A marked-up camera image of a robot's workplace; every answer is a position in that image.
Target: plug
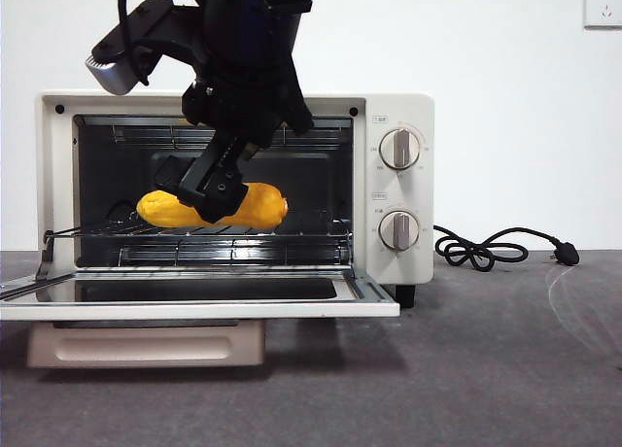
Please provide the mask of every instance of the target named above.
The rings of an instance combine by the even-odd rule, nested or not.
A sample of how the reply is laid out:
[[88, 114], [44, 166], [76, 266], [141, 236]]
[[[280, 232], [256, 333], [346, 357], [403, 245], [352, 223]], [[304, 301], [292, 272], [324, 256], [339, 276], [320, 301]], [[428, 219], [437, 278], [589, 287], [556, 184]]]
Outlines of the plug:
[[555, 247], [555, 258], [558, 262], [565, 265], [579, 264], [579, 253], [572, 243], [558, 241], [555, 243]]

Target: yellow food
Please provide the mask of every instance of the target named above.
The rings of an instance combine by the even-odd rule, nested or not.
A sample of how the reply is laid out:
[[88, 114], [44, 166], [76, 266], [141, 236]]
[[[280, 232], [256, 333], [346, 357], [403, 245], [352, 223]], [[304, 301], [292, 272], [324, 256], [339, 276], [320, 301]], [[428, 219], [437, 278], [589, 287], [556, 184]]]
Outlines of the yellow food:
[[165, 191], [152, 191], [138, 202], [137, 211], [146, 222], [167, 228], [182, 226], [241, 225], [270, 229], [281, 224], [288, 214], [288, 202], [281, 192], [265, 183], [248, 183], [249, 191], [235, 215], [217, 223], [207, 223], [192, 207]]

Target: oven door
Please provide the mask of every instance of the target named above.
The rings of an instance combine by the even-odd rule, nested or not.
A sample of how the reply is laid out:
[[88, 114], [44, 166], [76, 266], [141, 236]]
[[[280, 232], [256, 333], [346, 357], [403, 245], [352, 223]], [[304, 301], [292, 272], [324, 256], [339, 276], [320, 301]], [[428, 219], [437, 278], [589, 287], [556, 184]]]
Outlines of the oven door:
[[8, 283], [6, 321], [392, 317], [399, 306], [370, 277], [332, 271], [79, 272]]

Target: white knob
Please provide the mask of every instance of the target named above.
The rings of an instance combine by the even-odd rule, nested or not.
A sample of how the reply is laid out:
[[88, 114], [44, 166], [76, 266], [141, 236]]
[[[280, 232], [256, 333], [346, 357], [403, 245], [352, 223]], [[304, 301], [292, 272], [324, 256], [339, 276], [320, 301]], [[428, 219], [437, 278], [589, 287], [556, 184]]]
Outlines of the white knob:
[[394, 170], [405, 170], [417, 163], [419, 139], [407, 129], [395, 129], [380, 142], [380, 156]]
[[411, 214], [395, 211], [382, 220], [379, 232], [387, 248], [406, 251], [419, 239], [419, 224]]

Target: black power cord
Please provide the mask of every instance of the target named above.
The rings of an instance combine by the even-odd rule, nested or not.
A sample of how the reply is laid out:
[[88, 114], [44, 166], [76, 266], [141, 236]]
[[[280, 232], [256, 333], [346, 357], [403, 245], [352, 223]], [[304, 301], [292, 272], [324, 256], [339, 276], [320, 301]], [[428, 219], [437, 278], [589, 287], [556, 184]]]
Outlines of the black power cord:
[[134, 57], [134, 48], [131, 44], [129, 23], [127, 22], [127, 0], [117, 0], [117, 7], [119, 9], [119, 25], [121, 27], [121, 37], [123, 39], [123, 48], [125, 49], [127, 62], [129, 63], [129, 67], [134, 75], [136, 75], [136, 78], [138, 78], [138, 81], [140, 81], [143, 85], [148, 86], [149, 81], [141, 72], [138, 67], [138, 63], [136, 63], [136, 58]]
[[[514, 227], [495, 233], [486, 238], [481, 243], [474, 243], [453, 231], [442, 226], [435, 225], [434, 230], [445, 234], [436, 241], [434, 249], [443, 256], [445, 260], [453, 266], [461, 266], [468, 260], [475, 270], [479, 272], [490, 272], [495, 267], [496, 262], [521, 262], [529, 256], [529, 251], [522, 245], [516, 243], [502, 243], [495, 240], [509, 233], [527, 233], [538, 236], [550, 241], [555, 246], [555, 258], [558, 262], [565, 265], [579, 264], [579, 254], [572, 243], [562, 243], [554, 236], [547, 235], [541, 231], [531, 230], [530, 228]], [[518, 256], [501, 256], [492, 251], [494, 248], [504, 248], [518, 252]]]

